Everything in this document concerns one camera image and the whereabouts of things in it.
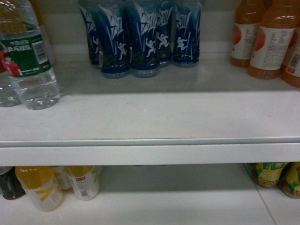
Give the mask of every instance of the plastic bottle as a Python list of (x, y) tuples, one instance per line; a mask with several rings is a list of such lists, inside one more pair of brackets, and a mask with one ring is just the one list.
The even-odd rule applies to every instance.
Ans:
[(133, 75), (149, 78), (158, 74), (158, 1), (125, 0), (130, 35)]
[(51, 169), (54, 173), (54, 176), (61, 188), (61, 190), (68, 190), (72, 188), (71, 182), (65, 170), (65, 167), (60, 166), (51, 166)]
[(299, 21), (299, 0), (274, 0), (262, 17), (248, 74), (259, 79), (279, 76), (281, 64)]
[(171, 27), (173, 17), (173, 0), (159, 0), (157, 20), (157, 51), (161, 66), (167, 66), (171, 59)]
[(28, 0), (0, 0), (0, 57), (20, 100), (31, 110), (58, 102), (60, 92)]
[(62, 201), (62, 191), (49, 166), (17, 166), (15, 174), (35, 207), (52, 211)]
[(7, 200), (14, 200), (25, 194), (25, 191), (15, 175), (15, 167), (0, 167), (0, 188), (3, 197)]
[(0, 107), (11, 107), (19, 104), (21, 101), (11, 86), (8, 73), (0, 61)]
[(65, 166), (65, 169), (77, 199), (90, 200), (96, 197), (100, 190), (100, 183), (95, 166)]
[(265, 7), (262, 0), (242, 0), (235, 11), (233, 47), (230, 63), (247, 68)]
[(277, 185), (280, 175), (288, 162), (257, 163), (253, 169), (253, 180), (262, 187), (273, 187)]
[(300, 198), (300, 162), (291, 163), (280, 180), (279, 188), (291, 198)]
[(52, 45), (50, 43), (48, 32), (45, 28), (45, 22), (44, 22), (44, 19), (42, 16), (42, 12), (41, 12), (36, 0), (29, 0), (29, 2), (31, 3), (33, 10), (37, 16), (38, 26), (41, 31), (45, 49), (46, 49), (47, 55), (49, 57), (50, 64), (51, 64), (51, 66), (53, 66), (55, 64), (55, 56), (54, 56)]
[(175, 0), (176, 35), (173, 61), (181, 67), (192, 67), (200, 56), (201, 0)]

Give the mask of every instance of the blue bottle label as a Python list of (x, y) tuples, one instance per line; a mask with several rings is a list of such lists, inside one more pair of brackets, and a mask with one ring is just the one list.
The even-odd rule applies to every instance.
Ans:
[(123, 9), (117, 5), (98, 5), (94, 15), (99, 42), (102, 46), (101, 71), (118, 74), (129, 70), (129, 41), (124, 31)]
[(96, 32), (96, 26), (89, 13), (85, 8), (80, 6), (80, 11), (86, 26), (86, 35), (88, 40), (89, 58), (93, 65), (99, 65), (99, 39)]
[(163, 1), (158, 8), (157, 20), (157, 50), (159, 61), (171, 59), (170, 39), (172, 26), (173, 4), (170, 1)]
[(201, 11), (200, 3), (176, 7), (175, 62), (192, 64), (199, 61)]
[(131, 68), (137, 70), (158, 67), (158, 5), (149, 1), (145, 7), (129, 2), (126, 8), (132, 47)]

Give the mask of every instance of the beverage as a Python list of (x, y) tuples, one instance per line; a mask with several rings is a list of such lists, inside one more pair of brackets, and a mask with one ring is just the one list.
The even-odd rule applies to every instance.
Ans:
[(65, 169), (77, 199), (90, 200), (96, 197), (100, 190), (100, 183), (95, 166), (65, 166)]
[(171, 26), (173, 16), (173, 0), (160, 0), (157, 20), (157, 51), (161, 66), (169, 64), (171, 59)]
[(71, 189), (71, 182), (64, 166), (50, 166), (61, 190)]
[(300, 162), (292, 163), (282, 176), (279, 188), (291, 198), (300, 198)]
[(175, 0), (176, 35), (173, 61), (180, 66), (193, 66), (200, 56), (200, 0)]
[(15, 167), (0, 167), (0, 189), (2, 196), (7, 200), (14, 200), (25, 194), (25, 191), (15, 175)]
[(102, 51), (100, 68), (106, 78), (122, 78), (130, 69), (129, 40), (124, 31), (124, 3), (120, 0), (101, 0), (93, 19)]
[(265, 8), (262, 0), (242, 0), (235, 11), (233, 47), (230, 63), (247, 68)]
[(273, 187), (277, 185), (280, 175), (288, 162), (279, 163), (257, 163), (253, 169), (253, 180), (262, 187)]
[(0, 107), (11, 107), (21, 104), (17, 93), (11, 86), (7, 72), (0, 61)]
[(99, 3), (99, 1), (92, 1), (92, 0), (78, 1), (81, 15), (86, 27), (86, 36), (88, 42), (90, 63), (95, 67), (99, 68), (99, 52), (102, 51), (102, 47), (101, 44), (99, 43), (99, 38), (96, 31), (93, 15), (92, 15), (92, 12), (97, 11), (97, 3)]
[(60, 92), (27, 0), (0, 0), (0, 44), (0, 58), (21, 102), (31, 110), (56, 104)]
[(158, 1), (126, 0), (131, 68), (140, 78), (158, 74)]
[(299, 0), (274, 0), (258, 31), (248, 74), (259, 79), (279, 76), (281, 64), (299, 20)]
[(17, 166), (15, 174), (35, 207), (52, 211), (62, 201), (62, 191), (49, 166)]

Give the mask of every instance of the water bottle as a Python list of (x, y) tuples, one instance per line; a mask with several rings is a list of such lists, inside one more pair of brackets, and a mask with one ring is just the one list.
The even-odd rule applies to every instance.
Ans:
[(28, 0), (0, 0), (1, 61), (21, 102), (31, 110), (60, 97), (37, 18)]
[(19, 104), (21, 102), (11, 86), (8, 74), (0, 61), (0, 107), (11, 107)]

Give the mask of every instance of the blue bottle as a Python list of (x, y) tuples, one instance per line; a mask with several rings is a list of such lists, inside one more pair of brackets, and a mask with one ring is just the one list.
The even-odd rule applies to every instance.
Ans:
[(96, 32), (96, 26), (92, 18), (92, 11), (95, 10), (95, 1), (92, 0), (79, 0), (79, 8), (83, 17), (86, 36), (89, 48), (89, 59), (92, 65), (99, 67), (99, 40)]
[(173, 0), (159, 0), (157, 20), (157, 51), (161, 66), (167, 66), (171, 59), (171, 27), (173, 16)]
[(180, 66), (192, 66), (200, 56), (200, 0), (176, 0), (176, 36), (173, 61)]
[(121, 0), (101, 0), (93, 14), (101, 45), (99, 65), (106, 78), (122, 78), (130, 69), (129, 40), (125, 32), (124, 3)]
[(125, 0), (130, 38), (131, 68), (141, 78), (158, 74), (158, 1)]

